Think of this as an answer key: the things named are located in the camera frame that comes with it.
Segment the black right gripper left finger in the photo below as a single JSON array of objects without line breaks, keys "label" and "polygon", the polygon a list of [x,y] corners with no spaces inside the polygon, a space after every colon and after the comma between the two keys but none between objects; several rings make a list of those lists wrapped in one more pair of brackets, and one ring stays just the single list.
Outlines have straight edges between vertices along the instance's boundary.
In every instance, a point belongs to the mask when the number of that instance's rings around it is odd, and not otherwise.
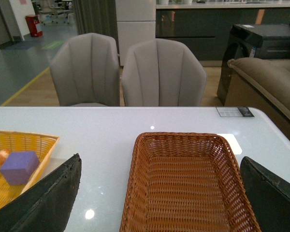
[{"label": "black right gripper left finger", "polygon": [[82,170],[74,154],[50,174],[0,209],[0,232],[62,232],[65,230]]}]

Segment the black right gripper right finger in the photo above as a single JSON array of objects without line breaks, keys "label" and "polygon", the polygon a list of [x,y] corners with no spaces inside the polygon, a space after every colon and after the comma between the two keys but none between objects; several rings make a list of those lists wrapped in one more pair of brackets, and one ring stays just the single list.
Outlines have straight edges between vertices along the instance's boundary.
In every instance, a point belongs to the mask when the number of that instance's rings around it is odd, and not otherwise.
[{"label": "black right gripper right finger", "polygon": [[290,183],[247,156],[240,173],[261,231],[290,232]]}]

